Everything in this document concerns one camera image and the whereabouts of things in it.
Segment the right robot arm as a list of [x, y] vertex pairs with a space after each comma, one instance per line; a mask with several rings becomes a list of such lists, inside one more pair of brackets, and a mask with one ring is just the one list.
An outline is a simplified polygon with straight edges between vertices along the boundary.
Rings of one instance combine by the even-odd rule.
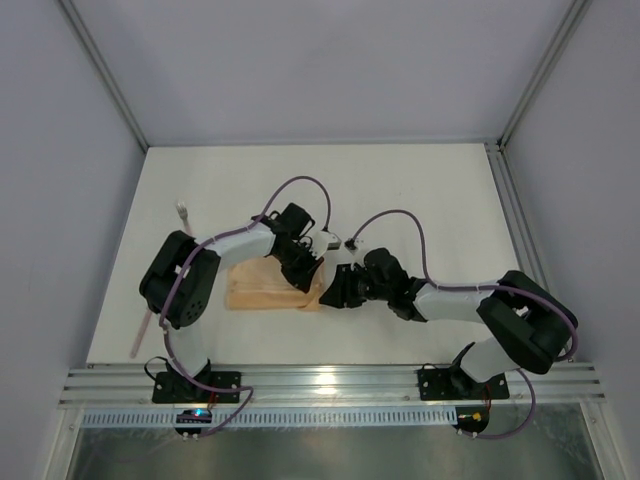
[[336, 309], [383, 301], [399, 318], [426, 323], [458, 320], [485, 325], [490, 337], [467, 345], [446, 368], [445, 388], [470, 399], [495, 377], [516, 369], [543, 375], [577, 338], [575, 315], [518, 270], [478, 286], [435, 285], [409, 275], [387, 249], [340, 264], [320, 302]]

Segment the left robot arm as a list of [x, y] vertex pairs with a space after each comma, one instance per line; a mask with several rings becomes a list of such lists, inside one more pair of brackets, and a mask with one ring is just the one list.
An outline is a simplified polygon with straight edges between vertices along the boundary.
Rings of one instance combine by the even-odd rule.
[[279, 262], [286, 282], [303, 293], [340, 240], [298, 205], [254, 216], [250, 222], [202, 242], [182, 232], [164, 241], [139, 286], [149, 309], [159, 316], [168, 363], [184, 382], [211, 391], [202, 374], [210, 361], [199, 338], [198, 321], [208, 306], [217, 275], [254, 258]]

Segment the orange cloth napkin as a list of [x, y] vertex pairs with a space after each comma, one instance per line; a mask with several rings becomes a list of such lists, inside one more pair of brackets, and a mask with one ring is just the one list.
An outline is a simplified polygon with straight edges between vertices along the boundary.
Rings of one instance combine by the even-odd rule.
[[227, 271], [225, 306], [232, 311], [319, 311], [325, 290], [324, 267], [314, 274], [308, 293], [291, 286], [273, 257], [254, 258]]

